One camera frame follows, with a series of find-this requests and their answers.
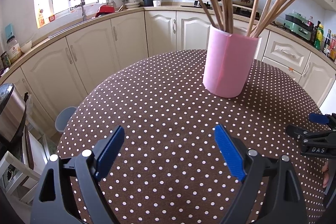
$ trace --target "metal screw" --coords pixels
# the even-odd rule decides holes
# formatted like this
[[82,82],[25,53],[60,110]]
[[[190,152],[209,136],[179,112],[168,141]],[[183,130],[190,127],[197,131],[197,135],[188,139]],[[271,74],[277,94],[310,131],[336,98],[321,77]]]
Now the metal screw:
[[58,160],[58,155],[57,154],[52,154],[49,158],[51,161],[57,161]]
[[258,154],[258,152],[255,151],[254,149],[250,149],[250,150],[248,151],[248,154],[249,154],[251,157],[255,157],[255,156]]
[[88,157],[92,154],[92,151],[90,149],[85,149],[83,152],[82,152],[82,156],[83,157]]
[[283,155],[281,159],[285,162],[289,162],[290,158],[287,155]]

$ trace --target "human hand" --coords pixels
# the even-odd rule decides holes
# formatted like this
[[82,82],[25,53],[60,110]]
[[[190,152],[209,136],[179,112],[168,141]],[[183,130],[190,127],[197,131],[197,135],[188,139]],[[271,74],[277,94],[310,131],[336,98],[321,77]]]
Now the human hand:
[[327,187],[328,181],[329,181],[329,173],[328,173],[329,165],[328,161],[325,163],[325,165],[322,167],[322,173],[324,173],[323,177],[323,188]]

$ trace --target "pink container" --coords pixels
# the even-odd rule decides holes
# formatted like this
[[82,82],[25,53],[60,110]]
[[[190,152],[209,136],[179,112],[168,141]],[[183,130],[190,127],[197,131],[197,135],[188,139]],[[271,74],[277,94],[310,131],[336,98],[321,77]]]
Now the pink container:
[[259,42],[245,34],[243,28],[229,34],[210,27],[203,85],[211,93],[232,98],[243,90]]

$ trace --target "round table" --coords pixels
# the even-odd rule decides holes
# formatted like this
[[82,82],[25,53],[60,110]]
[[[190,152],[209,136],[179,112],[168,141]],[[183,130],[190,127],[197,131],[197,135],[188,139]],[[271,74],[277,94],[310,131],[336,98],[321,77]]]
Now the round table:
[[[315,102],[286,73],[257,60],[238,97],[217,97],[202,84],[205,59],[205,50],[171,52],[112,75],[80,104],[58,153],[76,156],[121,125],[125,142],[100,182],[120,222],[219,223],[240,187],[214,140],[221,123],[262,155],[290,156],[313,223],[324,211],[324,161],[301,156],[285,127],[325,130],[307,120],[309,113],[319,113]],[[72,182],[80,215],[90,223]],[[258,217],[266,184],[264,178],[250,221]]]

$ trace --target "green appliance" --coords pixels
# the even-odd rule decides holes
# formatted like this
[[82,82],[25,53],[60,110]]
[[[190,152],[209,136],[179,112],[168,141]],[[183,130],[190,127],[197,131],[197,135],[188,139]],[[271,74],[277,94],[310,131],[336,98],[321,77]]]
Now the green appliance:
[[310,41],[314,31],[314,25],[309,26],[309,21],[302,17],[299,13],[291,13],[286,15],[284,23],[285,27],[299,37]]

